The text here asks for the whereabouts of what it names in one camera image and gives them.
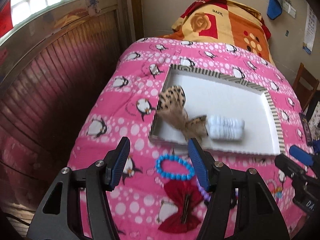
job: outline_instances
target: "tiled wall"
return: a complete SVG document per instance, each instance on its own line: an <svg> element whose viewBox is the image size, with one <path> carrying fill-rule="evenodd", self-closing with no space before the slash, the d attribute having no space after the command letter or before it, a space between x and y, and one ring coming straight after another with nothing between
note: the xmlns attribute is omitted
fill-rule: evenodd
<svg viewBox="0 0 320 240"><path fill-rule="evenodd" d="M144 32L146 37L165 35L172 32L171 25L195 0L142 0ZM234 0L261 12L265 24L271 31L270 51L277 68L292 84L300 62L320 79L320 24L317 23L313 52L308 55L302 49L307 17L306 0L291 0L297 10L296 18L283 12L276 20L267 17L269 0Z"/></svg>

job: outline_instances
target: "leopard print bow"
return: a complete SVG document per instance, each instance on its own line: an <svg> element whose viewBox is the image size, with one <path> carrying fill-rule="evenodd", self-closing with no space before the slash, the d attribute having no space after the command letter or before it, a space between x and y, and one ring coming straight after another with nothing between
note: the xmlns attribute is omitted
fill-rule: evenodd
<svg viewBox="0 0 320 240"><path fill-rule="evenodd" d="M159 94L157 115L175 129L181 130L186 140L196 138L199 142L202 137L208 136L205 127L206 115L189 120L187 111L183 108L186 96L181 86L169 87Z"/></svg>

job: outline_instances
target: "pink bedsheet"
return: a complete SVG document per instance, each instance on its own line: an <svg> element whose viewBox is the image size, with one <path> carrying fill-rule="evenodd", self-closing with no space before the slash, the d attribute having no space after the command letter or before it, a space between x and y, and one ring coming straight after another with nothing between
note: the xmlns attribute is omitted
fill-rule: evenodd
<svg viewBox="0 0 320 240"><path fill-rule="evenodd" d="M156 112L158 93L164 85L170 64L194 64L220 73L240 75L267 88L281 121L286 154L293 144L312 152L306 145L299 119L300 104L290 84L276 67L251 52L227 47L223 43L185 43L182 45L181 41L148 38L132 44L120 57L115 74L101 92L71 153L68 166L72 170L82 169L102 159L109 150L116 147L122 136L130 139L130 160L127 162L129 166L125 168L126 175L113 192L107 193L121 239L195 239L201 227L199 225L193 231L178 235L158 230L159 224L174 208L169 205L170 199L163 189L168 179L161 178L155 172L155 160L159 155L171 153L172 149L153 145L148 140L148 133ZM249 60L253 68L246 63ZM151 67L151 73L149 67L152 64L156 64L158 69ZM302 212L291 201L294 195L291 180L287 179L284 183L280 181L282 178L272 157L223 152L212 154L215 160L233 169L245 171L249 167L256 168L274 194L288 229L295 227ZM166 164L165 169L179 170L179 167L170 165ZM85 218L84 192L81 193L81 210ZM202 221L206 206L201 203L193 213ZM227 236L233 234L235 219L236 209L230 212ZM88 220L83 221L84 233L90 236Z"/></svg>

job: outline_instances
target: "paper on wall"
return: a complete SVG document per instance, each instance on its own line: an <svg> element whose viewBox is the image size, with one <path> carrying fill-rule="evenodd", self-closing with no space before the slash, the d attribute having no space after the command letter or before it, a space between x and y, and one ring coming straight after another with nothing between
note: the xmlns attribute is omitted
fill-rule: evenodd
<svg viewBox="0 0 320 240"><path fill-rule="evenodd" d="M315 41L316 36L316 27L317 27L317 17L313 10L310 8L308 4L308 13L307 13L307 21L306 28L304 30L304 41L303 41L303 49L311 54L313 48L313 42Z"/></svg>

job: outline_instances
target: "bolt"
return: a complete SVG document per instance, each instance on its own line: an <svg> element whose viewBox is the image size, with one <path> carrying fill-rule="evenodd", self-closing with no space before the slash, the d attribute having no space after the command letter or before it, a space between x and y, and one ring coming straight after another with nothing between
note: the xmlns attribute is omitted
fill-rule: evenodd
<svg viewBox="0 0 320 240"><path fill-rule="evenodd" d="M103 160L96 161L96 163L95 163L95 165L96 165L97 167L101 167L103 164L104 164L104 161L103 161Z"/></svg>
<svg viewBox="0 0 320 240"><path fill-rule="evenodd" d="M257 174L257 170L256 169L254 169L254 168L250 168L249 169L249 172L251 173L251 174Z"/></svg>
<svg viewBox="0 0 320 240"><path fill-rule="evenodd" d="M216 167L218 167L218 168L221 168L221 167L223 166L223 163L220 162L220 161L216 161L216 162L214 162L214 165L215 165Z"/></svg>
<svg viewBox="0 0 320 240"><path fill-rule="evenodd" d="M63 169L61 170L61 173L62 173L62 174L66 174L66 173L68 173L69 171L70 171L70 168L65 167L65 168L63 168Z"/></svg>

